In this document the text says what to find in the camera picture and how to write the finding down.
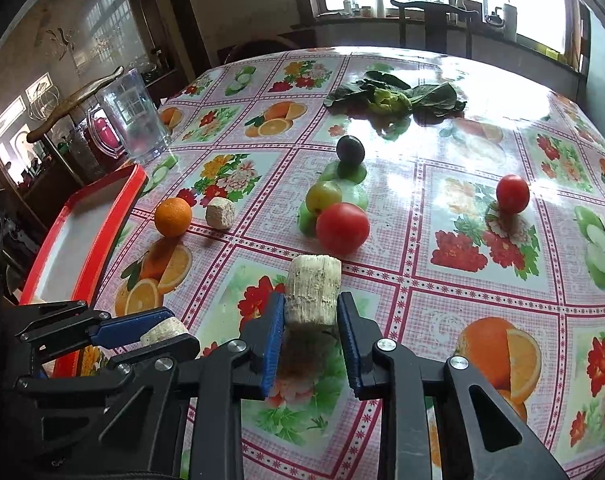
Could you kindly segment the white paper roll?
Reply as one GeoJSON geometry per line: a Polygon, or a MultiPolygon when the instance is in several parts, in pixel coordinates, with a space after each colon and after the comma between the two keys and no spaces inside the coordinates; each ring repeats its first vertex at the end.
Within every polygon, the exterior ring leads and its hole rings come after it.
{"type": "Polygon", "coordinates": [[[511,3],[504,3],[503,10],[503,37],[505,40],[517,40],[517,9],[511,3]]]}

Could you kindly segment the small corn piece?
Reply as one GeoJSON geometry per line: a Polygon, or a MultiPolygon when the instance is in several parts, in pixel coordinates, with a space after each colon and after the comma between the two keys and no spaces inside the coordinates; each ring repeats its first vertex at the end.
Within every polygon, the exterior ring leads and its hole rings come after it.
{"type": "Polygon", "coordinates": [[[205,219],[211,229],[231,229],[235,220],[234,203],[225,197],[213,198],[206,207],[205,219]]]}

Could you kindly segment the round dark chair back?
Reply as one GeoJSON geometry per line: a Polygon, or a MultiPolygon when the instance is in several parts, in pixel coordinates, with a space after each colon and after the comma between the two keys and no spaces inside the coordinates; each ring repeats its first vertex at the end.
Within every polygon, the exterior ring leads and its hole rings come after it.
{"type": "Polygon", "coordinates": [[[294,41],[281,36],[251,39],[236,44],[226,55],[225,64],[257,58],[257,56],[280,53],[299,49],[294,41]]]}

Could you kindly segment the large corn piece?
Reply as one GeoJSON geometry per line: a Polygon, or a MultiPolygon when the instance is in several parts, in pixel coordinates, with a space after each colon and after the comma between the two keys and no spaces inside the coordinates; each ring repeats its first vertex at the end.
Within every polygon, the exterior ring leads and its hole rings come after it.
{"type": "Polygon", "coordinates": [[[285,323],[293,330],[325,330],[336,324],[342,261],[328,255],[300,255],[289,265],[285,323]]]}

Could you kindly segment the green plum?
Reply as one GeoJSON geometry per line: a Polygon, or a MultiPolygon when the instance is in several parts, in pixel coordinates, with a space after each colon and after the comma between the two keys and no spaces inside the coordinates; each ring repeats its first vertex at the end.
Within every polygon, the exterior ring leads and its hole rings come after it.
{"type": "Polygon", "coordinates": [[[305,203],[310,214],[319,216],[330,206],[342,201],[342,189],[333,181],[319,181],[307,192],[305,203]]]}

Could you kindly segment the magenta thermos bottle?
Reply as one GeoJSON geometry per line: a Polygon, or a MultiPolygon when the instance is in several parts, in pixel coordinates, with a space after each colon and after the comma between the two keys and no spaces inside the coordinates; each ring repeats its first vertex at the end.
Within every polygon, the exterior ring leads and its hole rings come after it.
{"type": "Polygon", "coordinates": [[[104,117],[95,117],[93,119],[93,125],[96,130],[98,140],[100,140],[102,145],[110,150],[118,150],[120,143],[116,134],[114,131],[112,131],[112,127],[110,126],[108,120],[104,117]]]}

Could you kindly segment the red white tray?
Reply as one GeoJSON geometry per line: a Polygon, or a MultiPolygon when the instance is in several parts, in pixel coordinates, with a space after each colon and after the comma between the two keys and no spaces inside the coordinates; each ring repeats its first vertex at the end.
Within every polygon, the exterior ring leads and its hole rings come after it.
{"type": "Polygon", "coordinates": [[[81,300],[93,307],[116,240],[146,182],[144,168],[131,165],[72,194],[45,237],[19,303],[42,307],[81,300]]]}

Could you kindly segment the small red tomato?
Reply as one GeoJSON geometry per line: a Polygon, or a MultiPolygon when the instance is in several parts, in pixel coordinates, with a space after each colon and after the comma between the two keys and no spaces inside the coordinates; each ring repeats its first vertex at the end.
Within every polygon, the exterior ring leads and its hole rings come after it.
{"type": "Polygon", "coordinates": [[[507,174],[496,188],[497,203],[504,214],[520,214],[531,198],[527,182],[517,174],[507,174]]]}

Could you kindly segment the orange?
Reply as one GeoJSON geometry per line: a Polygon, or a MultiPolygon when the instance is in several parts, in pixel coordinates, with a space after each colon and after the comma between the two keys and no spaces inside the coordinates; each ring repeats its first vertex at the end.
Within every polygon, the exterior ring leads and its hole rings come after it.
{"type": "Polygon", "coordinates": [[[154,223],[156,230],[165,237],[182,236],[192,221],[192,209],[181,197],[163,200],[155,210],[154,223]]]}

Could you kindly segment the large red tomato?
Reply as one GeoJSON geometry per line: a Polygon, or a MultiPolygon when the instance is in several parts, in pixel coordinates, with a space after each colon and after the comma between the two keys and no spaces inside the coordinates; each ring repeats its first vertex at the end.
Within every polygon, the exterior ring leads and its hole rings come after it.
{"type": "Polygon", "coordinates": [[[316,236],[323,249],[332,255],[347,256],[358,250],[370,234],[365,212],[350,203],[336,203],[319,215],[316,236]]]}

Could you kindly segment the clear glass mug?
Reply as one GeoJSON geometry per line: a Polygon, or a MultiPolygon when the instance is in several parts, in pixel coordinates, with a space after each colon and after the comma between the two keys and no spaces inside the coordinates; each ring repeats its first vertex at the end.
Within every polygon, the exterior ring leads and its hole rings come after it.
{"type": "Polygon", "coordinates": [[[113,159],[127,156],[136,164],[147,165],[168,148],[168,130],[148,93],[141,74],[127,70],[114,82],[95,93],[97,104],[86,113],[92,141],[113,159]],[[98,140],[95,117],[104,117],[119,140],[118,150],[110,150],[98,140]]]}

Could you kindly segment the kettle on windowsill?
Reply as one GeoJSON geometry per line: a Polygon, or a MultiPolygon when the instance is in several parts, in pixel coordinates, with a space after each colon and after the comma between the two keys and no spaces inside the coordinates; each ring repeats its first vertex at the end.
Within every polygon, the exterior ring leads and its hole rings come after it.
{"type": "Polygon", "coordinates": [[[499,14],[501,10],[501,6],[496,6],[488,15],[485,16],[485,23],[494,28],[502,28],[504,26],[504,19],[501,18],[501,15],[499,14]]]}

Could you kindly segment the dark wooden chair far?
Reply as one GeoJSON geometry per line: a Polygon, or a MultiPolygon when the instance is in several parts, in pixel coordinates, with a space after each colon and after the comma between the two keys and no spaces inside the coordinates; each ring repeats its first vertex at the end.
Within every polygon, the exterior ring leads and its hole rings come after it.
{"type": "Polygon", "coordinates": [[[465,22],[465,57],[473,58],[472,22],[478,18],[476,10],[461,9],[442,2],[391,0],[391,5],[398,9],[399,46],[407,46],[407,11],[422,10],[424,14],[425,49],[441,54],[448,53],[448,16],[455,14],[465,22]]]}

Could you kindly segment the dark plum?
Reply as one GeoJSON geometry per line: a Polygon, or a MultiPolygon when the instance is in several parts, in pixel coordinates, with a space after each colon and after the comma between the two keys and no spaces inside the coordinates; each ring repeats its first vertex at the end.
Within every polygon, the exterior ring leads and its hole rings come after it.
{"type": "Polygon", "coordinates": [[[337,141],[336,154],[343,164],[359,166],[365,159],[365,147],[357,136],[346,134],[337,141]]]}

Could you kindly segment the floral plastic tablecloth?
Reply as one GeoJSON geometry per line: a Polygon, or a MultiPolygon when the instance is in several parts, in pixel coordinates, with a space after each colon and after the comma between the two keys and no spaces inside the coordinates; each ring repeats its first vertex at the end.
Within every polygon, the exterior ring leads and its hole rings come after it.
{"type": "Polygon", "coordinates": [[[97,307],[160,299],[205,351],[235,338],[289,261],[319,250],[305,197],[335,178],[336,142],[357,136],[365,161],[341,188],[370,222],[343,263],[360,312],[419,356],[470,359],[569,476],[605,461],[605,141],[576,104],[464,58],[327,48],[208,70],[162,116],[170,152],[148,166],[97,307]],[[324,106],[368,70],[450,82],[467,107],[388,119],[324,106]],[[531,193],[520,214],[497,203],[507,174],[531,193]],[[192,209],[175,238],[154,223],[171,197],[192,209]],[[206,222],[215,197],[234,203],[229,230],[206,222]]]}

